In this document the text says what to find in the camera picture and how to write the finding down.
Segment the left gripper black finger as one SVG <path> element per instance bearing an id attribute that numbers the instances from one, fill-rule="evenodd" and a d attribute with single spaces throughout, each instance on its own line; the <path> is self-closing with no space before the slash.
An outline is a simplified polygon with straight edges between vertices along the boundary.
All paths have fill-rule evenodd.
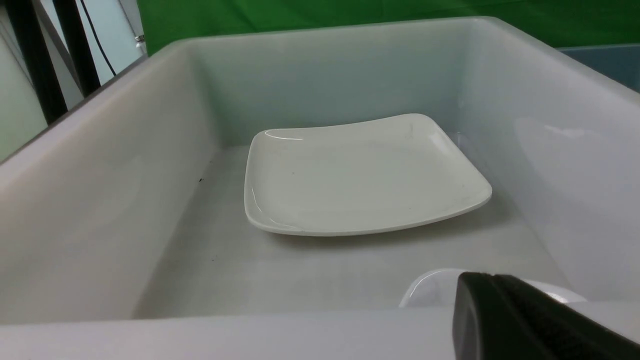
<path id="1" fill-rule="evenodd" d="M 512 275 L 463 272 L 452 319 L 457 360 L 637 360 L 637 342 Z"/>

